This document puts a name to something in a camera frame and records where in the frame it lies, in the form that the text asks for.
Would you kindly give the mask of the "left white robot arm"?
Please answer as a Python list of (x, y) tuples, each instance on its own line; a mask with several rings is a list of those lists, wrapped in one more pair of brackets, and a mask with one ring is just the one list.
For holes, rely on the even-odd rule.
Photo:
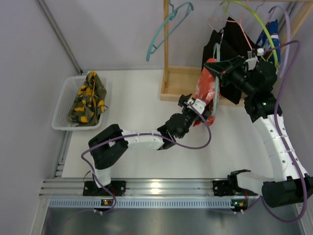
[(123, 130), (112, 124), (97, 134), (88, 145), (94, 162), (93, 180), (98, 188), (111, 183), (111, 167), (127, 150), (166, 150), (176, 145), (196, 123), (204, 122), (212, 114), (211, 102), (206, 103), (191, 95), (182, 95), (178, 105), (182, 108), (156, 130), (140, 133)]

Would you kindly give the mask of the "red white trousers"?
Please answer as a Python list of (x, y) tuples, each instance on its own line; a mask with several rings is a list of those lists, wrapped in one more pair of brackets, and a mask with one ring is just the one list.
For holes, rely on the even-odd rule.
[(214, 97), (215, 77), (207, 70), (207, 68), (203, 67), (193, 98), (201, 99), (209, 105), (209, 111), (211, 112), (211, 115), (207, 118), (209, 126), (211, 126), (215, 121), (215, 114), (213, 114)]

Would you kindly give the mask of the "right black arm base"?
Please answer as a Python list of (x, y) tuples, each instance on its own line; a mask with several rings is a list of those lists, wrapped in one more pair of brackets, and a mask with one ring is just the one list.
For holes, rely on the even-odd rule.
[(228, 180), (212, 181), (214, 196), (256, 196), (257, 194), (246, 189), (235, 189)]

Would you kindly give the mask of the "camouflage trousers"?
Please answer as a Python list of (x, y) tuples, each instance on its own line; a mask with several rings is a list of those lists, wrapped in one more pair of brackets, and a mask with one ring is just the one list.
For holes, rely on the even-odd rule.
[(98, 74), (94, 71), (88, 73), (68, 112), (68, 122), (78, 126), (97, 125), (107, 108), (106, 95), (107, 90)]

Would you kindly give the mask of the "mint green hanger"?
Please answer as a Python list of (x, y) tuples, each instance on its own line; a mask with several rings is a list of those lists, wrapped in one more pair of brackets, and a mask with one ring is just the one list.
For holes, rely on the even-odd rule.
[[(213, 47), (213, 56), (216, 59), (217, 62), (221, 61), (221, 44), (224, 36), (224, 30), (221, 30), (221, 40), (219, 43), (215, 43)], [(218, 106), (218, 101), (219, 101), (219, 78), (216, 76), (215, 77), (215, 94), (213, 98), (213, 111), (212, 114), (216, 114), (217, 106)]]

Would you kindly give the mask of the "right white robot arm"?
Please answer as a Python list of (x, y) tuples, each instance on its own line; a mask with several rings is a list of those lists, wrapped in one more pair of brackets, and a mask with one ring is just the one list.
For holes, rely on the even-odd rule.
[(247, 59), (237, 56), (221, 62), (207, 62), (204, 67), (219, 78), (221, 84), (233, 85), (246, 95), (244, 107), (259, 132), (270, 159), (273, 178), (250, 170), (237, 170), (228, 176), (236, 191), (247, 189), (276, 208), (302, 203), (313, 193), (313, 178), (299, 159), (283, 128), (282, 110), (272, 93), (277, 81), (276, 67), (270, 62), (258, 62), (253, 69)]

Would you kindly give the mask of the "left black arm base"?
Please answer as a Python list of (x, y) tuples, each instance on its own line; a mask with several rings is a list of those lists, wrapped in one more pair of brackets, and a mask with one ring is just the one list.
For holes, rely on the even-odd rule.
[[(123, 196), (126, 191), (126, 181), (111, 181), (105, 188), (114, 196)], [(95, 181), (86, 181), (83, 196), (109, 196), (109, 194), (103, 188), (99, 188)]]

